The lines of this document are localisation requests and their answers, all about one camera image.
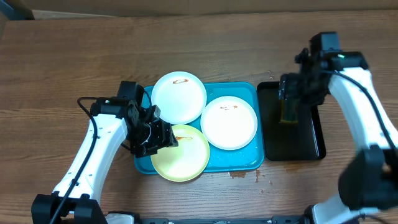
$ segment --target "food residue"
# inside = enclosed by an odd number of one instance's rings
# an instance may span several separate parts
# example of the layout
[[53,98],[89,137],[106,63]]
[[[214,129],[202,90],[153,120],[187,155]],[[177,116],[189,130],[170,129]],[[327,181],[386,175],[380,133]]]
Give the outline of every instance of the food residue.
[[177,141],[185,139],[185,140],[192,140],[191,137],[175,137],[177,139]]
[[227,106],[220,106],[220,109],[229,110],[229,108]]
[[260,171],[259,170],[256,170],[256,180],[254,181],[255,183],[258,183],[259,182],[259,176],[260,176]]
[[175,80],[174,82],[173,82],[173,84],[179,84],[179,83],[184,83],[184,82],[188,82],[189,80],[187,80],[187,79],[183,79],[183,80]]
[[229,176],[231,176],[232,179],[235,177],[244,178],[246,176],[246,173],[247,172],[245,172],[245,171],[229,172]]

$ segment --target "black plastic tray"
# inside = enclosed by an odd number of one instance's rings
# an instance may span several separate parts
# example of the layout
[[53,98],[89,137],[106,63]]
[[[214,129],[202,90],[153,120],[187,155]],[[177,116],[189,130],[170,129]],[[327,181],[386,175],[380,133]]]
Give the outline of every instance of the black plastic tray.
[[257,86],[262,138],[270,161],[308,161],[323,159],[326,147],[317,106],[298,104],[298,123],[280,123],[279,82]]

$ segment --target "plate rim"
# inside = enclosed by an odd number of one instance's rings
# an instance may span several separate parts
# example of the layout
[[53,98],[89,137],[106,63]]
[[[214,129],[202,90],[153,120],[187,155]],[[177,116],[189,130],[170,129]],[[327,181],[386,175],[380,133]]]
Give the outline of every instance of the plate rim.
[[[241,147],[239,147],[239,148],[236,148],[236,149],[227,149],[227,148],[225,148],[225,147],[220,147],[220,146],[217,145],[217,144],[213,144],[213,142],[210,141],[210,140],[207,138],[205,132],[203,131],[203,122],[204,122],[203,114],[205,114],[205,113],[210,109],[210,108],[208,108],[209,105],[211,106],[211,104],[217,103],[217,101],[220,101],[220,98],[235,98],[235,99],[238,99],[238,101],[240,101],[240,102],[241,102],[242,104],[244,104],[247,108],[249,108],[249,112],[250,112],[250,114],[252,115],[252,117],[254,118],[254,125],[255,125],[255,127],[254,127],[254,131],[253,131],[253,133],[252,133],[252,135],[251,135],[251,137],[250,137],[250,140],[248,140],[248,142],[247,142],[245,145],[243,145],[243,146],[241,146]],[[201,116],[201,118],[200,118],[200,129],[202,130],[202,133],[203,133],[203,135],[206,137],[207,141],[208,141],[210,144],[214,145],[214,147],[217,147],[217,148],[222,149],[222,150],[234,151],[234,150],[238,150],[238,149],[241,149],[241,148],[247,146],[247,145],[254,139],[254,137],[256,136],[257,130],[258,130],[258,119],[257,119],[256,112],[254,111],[254,108],[253,108],[248,102],[246,102],[246,101],[244,101],[243,99],[240,99],[239,97],[236,97],[236,96],[221,96],[221,97],[215,98],[214,100],[210,101],[210,102],[206,105],[205,109],[202,111],[202,116]]]
[[170,73],[168,73],[168,74],[162,76],[162,77],[155,83],[154,88],[152,89],[152,94],[151,94],[150,98],[151,98],[151,100],[155,98],[154,95],[156,96],[156,94],[157,94],[157,92],[158,92],[157,89],[160,88],[160,83],[161,83],[161,82],[165,83],[164,80],[166,80],[168,77],[170,77],[170,76],[172,76],[172,75],[174,75],[174,74],[176,74],[176,73],[183,73],[183,74],[186,75],[188,78],[191,78],[191,79],[195,80],[195,83],[197,83],[197,84],[199,85],[200,90],[201,90],[201,93],[202,93],[202,95],[203,95],[203,102],[202,102],[203,105],[202,105],[202,107],[201,107],[201,110],[198,112],[198,114],[196,114],[193,118],[188,119],[188,120],[186,120],[186,121],[182,121],[182,122],[177,122],[177,123],[175,123],[175,122],[172,122],[172,121],[169,120],[169,119],[165,119],[164,117],[162,117],[162,112],[161,112],[161,111],[162,111],[162,108],[160,108],[160,118],[161,118],[162,120],[164,120],[164,121],[170,123],[170,124],[176,124],[176,125],[179,125],[179,124],[188,124],[188,123],[191,123],[192,121],[196,120],[197,118],[199,118],[199,116],[202,114],[203,110],[206,108],[206,103],[207,103],[207,92],[206,92],[206,88],[205,88],[203,82],[200,81],[200,79],[199,79],[198,77],[196,77],[194,74],[189,73],[189,72],[184,72],[184,71],[174,71],[174,72],[170,72]]

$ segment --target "teal tray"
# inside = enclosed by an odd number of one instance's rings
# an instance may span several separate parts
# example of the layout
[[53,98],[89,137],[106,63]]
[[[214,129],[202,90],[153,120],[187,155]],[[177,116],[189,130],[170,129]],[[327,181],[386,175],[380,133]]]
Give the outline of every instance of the teal tray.
[[[246,82],[205,83],[204,85],[207,92],[206,104],[221,96],[236,96],[249,103],[257,115],[257,132],[253,140],[247,146],[241,149],[227,151],[219,149],[209,143],[210,159],[204,172],[228,172],[257,169],[264,161],[265,156],[256,88]],[[153,88],[153,86],[145,87],[145,90],[150,96]],[[149,100],[147,97],[144,97],[142,106],[149,106]],[[188,125],[201,131],[200,118],[201,117],[188,123]],[[152,165],[150,156],[134,158],[134,163],[137,170],[143,174],[157,174]]]

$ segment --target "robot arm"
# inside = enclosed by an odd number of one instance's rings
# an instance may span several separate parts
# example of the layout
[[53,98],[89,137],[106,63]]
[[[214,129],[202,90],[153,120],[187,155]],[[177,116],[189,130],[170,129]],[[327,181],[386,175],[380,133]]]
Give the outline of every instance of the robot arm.
[[[344,223],[397,206],[398,132],[374,91],[362,54],[343,52],[337,34],[326,32],[314,36],[310,50],[303,49],[295,61],[300,64],[300,73],[281,76],[279,98],[321,105],[325,96],[332,94],[343,110],[357,152],[340,175],[339,194],[309,207],[303,218],[311,223]],[[384,164],[390,166],[390,172],[383,170]]]
[[[99,114],[94,117],[94,120],[98,127],[98,138],[93,153],[69,197],[80,198],[81,195],[87,194],[90,199],[95,199],[100,204],[102,188],[113,157],[121,143],[127,137],[127,124],[124,118],[119,119],[111,114]],[[61,182],[53,190],[53,192],[59,192],[59,197],[65,195],[72,179],[75,178],[78,169],[87,155],[92,140],[93,123],[90,121],[86,138],[75,160],[68,169],[67,174],[65,174]]]
[[[398,132],[387,117],[374,91],[371,72],[356,67],[344,68],[340,73],[356,80],[368,90],[377,105],[391,139],[395,145],[398,145]],[[329,82],[329,91],[343,110],[357,150],[370,149],[373,145],[378,145],[381,149],[389,149],[388,142],[368,98],[357,86],[343,77],[332,75]]]
[[156,154],[163,147],[178,146],[171,124],[159,118],[160,109],[156,105],[141,107],[143,96],[144,88],[136,82],[121,82],[116,97],[88,98],[96,102],[90,112],[84,109],[90,115],[86,137],[53,193],[36,196],[32,204],[35,224],[59,223],[60,217],[69,213],[75,214],[75,223],[134,223],[132,214],[112,213],[105,218],[99,206],[116,151],[125,139],[129,140],[129,150],[136,157]]
[[[386,125],[391,139],[395,145],[398,145],[398,132],[387,117],[387,114],[384,111],[376,92],[374,91],[370,71],[364,70],[361,67],[356,67],[345,68],[340,73],[355,79],[367,89],[377,104],[377,109],[382,116],[382,120]],[[372,146],[379,146],[379,148],[382,150],[389,149],[388,142],[381,131],[380,124],[368,98],[357,86],[343,77],[333,75],[330,78],[329,90],[330,94],[336,98],[337,102],[341,106],[341,109],[343,110],[343,114],[347,120],[351,134],[353,135],[356,150],[359,155],[361,155],[361,150],[370,149]],[[361,172],[358,172],[357,175],[365,175],[364,178],[369,178],[369,180],[371,180],[371,176],[366,176],[372,175],[372,173],[367,173],[364,171],[367,170],[361,170]],[[340,180],[339,188],[341,187],[346,189],[345,186],[351,184],[348,179],[352,178],[354,177],[347,175],[347,173],[346,175],[343,174],[342,179]],[[376,187],[378,184],[377,180],[372,184],[374,184],[374,187]],[[347,193],[344,193],[343,189],[340,190],[342,195],[337,194],[326,202],[319,203],[312,208],[312,219],[314,223],[344,223],[361,215],[369,215],[379,211],[378,205],[376,203],[374,204],[375,207],[350,209],[349,206],[343,203],[341,197],[349,197],[347,196],[349,194],[354,195],[353,191],[355,191],[355,188],[353,187],[352,189],[349,189]],[[385,193],[387,197],[393,197],[394,194],[396,195],[396,192],[394,193],[393,190],[386,190]],[[375,197],[378,199],[384,198],[382,195],[375,195]]]

